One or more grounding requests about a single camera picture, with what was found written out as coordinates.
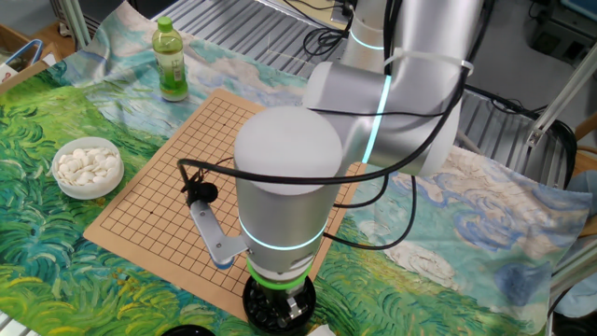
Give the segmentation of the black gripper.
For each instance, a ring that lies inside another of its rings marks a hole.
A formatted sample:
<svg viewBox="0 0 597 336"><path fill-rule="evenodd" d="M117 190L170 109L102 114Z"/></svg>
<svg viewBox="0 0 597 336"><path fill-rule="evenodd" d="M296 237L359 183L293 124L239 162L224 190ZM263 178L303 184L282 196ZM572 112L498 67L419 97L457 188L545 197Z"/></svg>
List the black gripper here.
<svg viewBox="0 0 597 336"><path fill-rule="evenodd" d="M254 319L260 328L303 328L312 317L312 280L274 290L254 281Z"/></svg>

